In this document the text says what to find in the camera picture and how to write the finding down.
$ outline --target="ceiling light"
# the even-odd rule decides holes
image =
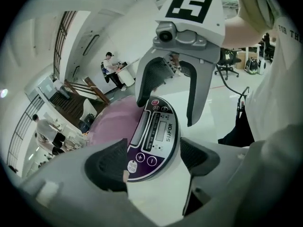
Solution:
[[[4,97],[7,95],[7,93],[8,93],[8,90],[7,90],[7,89],[1,90],[0,97],[1,97],[1,98],[4,98]]]

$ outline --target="red button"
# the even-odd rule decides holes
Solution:
[[[152,105],[158,105],[159,104],[159,100],[158,99],[154,99],[151,102]]]

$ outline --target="black shorts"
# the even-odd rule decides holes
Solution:
[[[56,134],[55,139],[53,140],[53,145],[58,147],[58,148],[61,148],[64,141],[65,141],[65,136],[62,135],[60,132],[58,132]]]
[[[59,155],[59,154],[61,154],[61,153],[64,153],[64,151],[61,150],[60,148],[56,147],[56,146],[53,147],[52,154],[53,154],[54,156],[57,156],[57,155]]]

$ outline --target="metal railing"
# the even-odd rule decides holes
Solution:
[[[33,115],[39,111],[43,104],[43,99],[37,95],[22,114],[9,144],[7,165],[11,165],[16,168],[18,154],[25,133],[27,132],[27,129],[32,122]]]
[[[55,50],[53,53],[53,76],[58,79],[60,75],[60,62],[61,62],[61,53],[64,41],[67,36],[68,29],[71,25],[73,18],[75,17],[77,11],[66,11],[63,14],[61,19],[56,43],[55,43]]]

